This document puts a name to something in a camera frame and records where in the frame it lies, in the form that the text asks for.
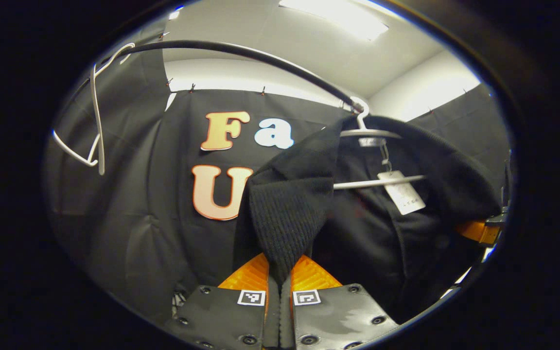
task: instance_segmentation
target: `white tag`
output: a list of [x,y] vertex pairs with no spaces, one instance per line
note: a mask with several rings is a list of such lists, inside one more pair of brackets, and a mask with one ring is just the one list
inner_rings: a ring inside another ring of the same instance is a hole
[[[385,180],[402,179],[404,176],[400,171],[390,171],[389,173],[379,173],[377,174],[377,177],[379,177],[380,180]],[[425,202],[422,201],[418,193],[416,193],[416,190],[414,190],[409,182],[404,184],[386,185],[384,188],[390,195],[393,202],[395,202],[401,215],[415,212],[426,207]]]
[[386,144],[386,140],[383,138],[359,138],[361,147],[380,147]]

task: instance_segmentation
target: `screw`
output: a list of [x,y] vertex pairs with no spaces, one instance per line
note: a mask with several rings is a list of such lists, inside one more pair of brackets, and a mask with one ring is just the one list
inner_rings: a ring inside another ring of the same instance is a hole
[[253,337],[253,336],[245,336],[245,337],[243,337],[242,341],[243,341],[244,344],[247,344],[247,345],[256,344],[256,338]]
[[318,342],[318,337],[316,336],[305,336],[302,338],[302,344],[313,345]]
[[351,349],[351,348],[355,348],[356,346],[358,346],[358,345],[360,345],[360,344],[362,344],[362,343],[359,342],[359,341],[356,341],[356,342],[354,342],[354,343],[351,343],[351,344],[345,346],[345,350]]
[[380,324],[380,323],[382,323],[383,321],[386,321],[386,317],[384,317],[384,316],[378,316],[378,317],[375,317],[374,319],[372,319],[372,320],[371,320],[371,323],[373,323],[373,324]]

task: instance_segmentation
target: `black curtain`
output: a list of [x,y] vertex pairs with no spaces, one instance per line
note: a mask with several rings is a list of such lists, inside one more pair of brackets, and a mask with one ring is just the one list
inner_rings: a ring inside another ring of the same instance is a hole
[[479,84],[409,123],[443,137],[487,168],[489,180],[500,198],[511,146],[504,118],[488,86]]

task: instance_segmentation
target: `white hanger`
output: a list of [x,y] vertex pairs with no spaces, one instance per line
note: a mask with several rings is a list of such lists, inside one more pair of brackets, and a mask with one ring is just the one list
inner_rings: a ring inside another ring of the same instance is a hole
[[[346,130],[340,132],[340,137],[392,137],[392,138],[402,138],[395,133],[390,131],[377,130],[377,129],[367,129],[364,124],[364,117],[369,114],[369,107],[366,102],[360,100],[357,97],[351,97],[354,102],[358,102],[364,107],[364,111],[356,117],[358,121],[358,129]],[[389,164],[387,159],[382,162],[383,164]],[[404,184],[407,182],[413,182],[417,180],[425,179],[424,175],[408,176],[402,179],[384,179],[384,180],[370,180],[370,181],[356,181],[356,182],[342,182],[340,184],[334,184],[334,189],[351,189],[351,188],[367,188],[373,186],[385,186],[393,184]]]
[[[129,47],[135,47],[135,44],[133,42],[130,42],[129,44],[122,46],[118,51],[116,51],[116,53],[114,53],[111,56],[111,58],[109,58],[109,61],[107,61],[107,63],[104,66],[102,66],[98,71],[96,70],[96,64],[92,67],[92,73],[89,75],[89,87],[92,93],[92,105],[94,106],[94,113],[96,116],[96,129],[98,130],[98,132],[96,134],[96,138],[94,139],[94,143],[92,144],[92,148],[89,151],[89,155],[87,155],[87,159],[84,159],[83,157],[78,155],[75,151],[73,151],[68,146],[66,146],[66,144],[60,139],[60,137],[58,137],[57,133],[55,132],[55,129],[53,129],[53,139],[58,144],[58,146],[64,149],[64,151],[69,155],[71,155],[73,158],[77,159],[78,161],[82,162],[87,166],[92,167],[98,163],[99,175],[104,175],[105,173],[105,147],[103,146],[103,128],[101,126],[101,115],[98,113],[98,98],[96,98],[96,77],[98,77],[100,73],[103,73],[103,71],[107,67],[109,67],[111,62],[113,62],[114,58],[117,57],[118,54],[120,54],[120,52],[122,52],[124,49],[127,49]],[[129,58],[130,55],[131,54],[128,54],[125,58],[120,60],[120,64],[124,63],[127,60],[127,58]],[[96,161],[96,159],[92,160],[92,156],[95,153],[96,146],[98,146],[98,161]]]

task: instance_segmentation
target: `hanger hook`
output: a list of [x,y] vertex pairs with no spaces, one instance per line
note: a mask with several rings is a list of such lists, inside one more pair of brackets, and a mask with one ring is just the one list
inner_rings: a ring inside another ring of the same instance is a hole
[[364,119],[364,117],[366,117],[370,113],[370,109],[369,109],[367,103],[364,102],[363,100],[361,100],[360,98],[357,98],[357,97],[354,97],[354,96],[351,97],[351,101],[357,102],[358,104],[360,104],[364,108],[364,111],[362,111],[362,113],[360,113],[358,115],[358,117],[356,117],[356,120],[358,121],[358,127],[360,129],[366,129],[367,126],[364,125],[364,120],[363,119]]

